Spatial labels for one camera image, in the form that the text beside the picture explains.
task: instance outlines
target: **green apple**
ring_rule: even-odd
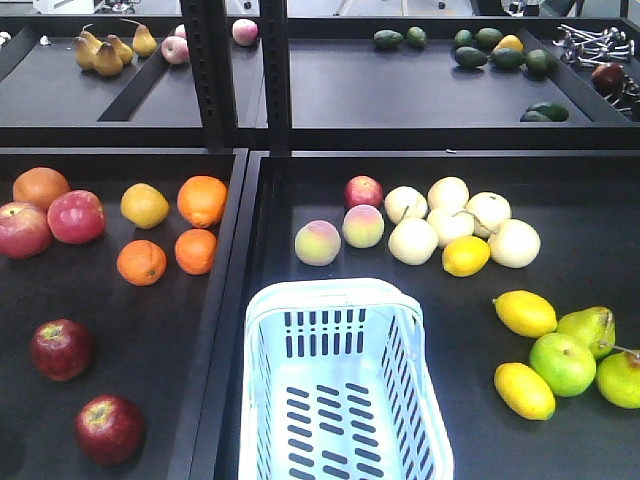
[[[596,361],[589,348],[566,333],[551,332],[538,338],[529,363],[559,397],[581,394],[596,375]]]
[[[614,405],[640,408],[640,350],[615,353],[602,360],[596,385]]]
[[[590,307],[567,313],[558,321],[556,331],[582,340],[596,360],[608,355],[611,345],[616,343],[615,320],[607,307]]]

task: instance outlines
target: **lemon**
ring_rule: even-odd
[[[523,363],[499,365],[493,383],[509,408],[527,420],[548,420],[556,410],[549,385]]]
[[[473,235],[458,237],[442,251],[442,268],[454,277],[468,277],[480,271],[489,260],[489,244]]]
[[[493,305],[502,323],[523,337],[539,338],[558,327],[553,306],[535,293],[526,290],[505,292],[493,300]]]
[[[146,183],[130,186],[120,200],[122,216],[144,230],[155,227],[167,218],[169,208],[164,195]]]
[[[513,48],[518,52],[524,51],[524,45],[515,35],[506,35],[502,40],[500,40],[494,50],[497,50],[498,48]]]

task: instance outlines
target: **peach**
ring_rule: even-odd
[[[384,219],[380,211],[372,205],[356,205],[344,216],[342,234],[352,247],[373,247],[380,241],[383,233]]]
[[[313,220],[303,226],[294,241],[296,255],[302,263],[322,267],[338,255],[342,240],[336,227],[325,220]]]

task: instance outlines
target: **pink apple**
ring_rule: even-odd
[[[79,245],[100,237],[106,228],[102,203],[95,193],[71,190],[49,206],[47,222],[56,239]]]
[[[347,209],[356,205],[372,205],[378,208],[382,204],[382,199],[382,186],[377,180],[367,175],[353,177],[344,188],[344,200]]]
[[[44,251],[52,241],[44,210],[27,202],[0,207],[0,254],[28,258]]]
[[[258,38],[258,24],[248,18],[241,18],[233,22],[231,36],[242,47],[250,47]]]
[[[171,65],[182,65],[189,61],[189,45],[182,37],[171,35],[165,38],[160,50],[164,59]]]
[[[187,39],[187,30],[184,28],[184,23],[181,23],[180,25],[178,25],[176,27],[176,29],[174,30],[173,34],[176,37],[181,37],[181,38],[184,38],[186,40]]]

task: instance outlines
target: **pear stem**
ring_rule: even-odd
[[[614,345],[613,343],[605,342],[604,340],[600,340],[600,345],[604,347],[611,347],[615,350],[620,350],[621,352],[627,352],[636,357],[636,359],[640,360],[640,350],[631,350],[630,348],[619,347],[618,345]]]
[[[142,25],[140,22],[136,22],[135,20],[131,20],[130,18],[121,18],[123,22],[133,23],[134,25]]]
[[[469,210],[465,210],[464,208],[463,208],[462,210],[458,210],[456,213],[454,213],[454,214],[453,214],[453,216],[455,217],[456,215],[458,215],[458,214],[460,214],[460,213],[466,213],[466,214],[468,214],[468,215],[471,215],[471,216],[473,217],[473,219],[478,223],[478,225],[480,225],[482,228],[484,228],[484,229],[485,229],[486,231],[488,231],[489,233],[492,233],[492,234],[494,234],[494,235],[495,235],[496,233],[498,233],[498,232],[496,232],[495,230],[491,230],[491,229],[490,229],[489,227],[487,227],[484,223],[482,223],[482,222],[480,221],[480,219],[478,218],[478,216],[477,216],[475,213],[470,212]]]

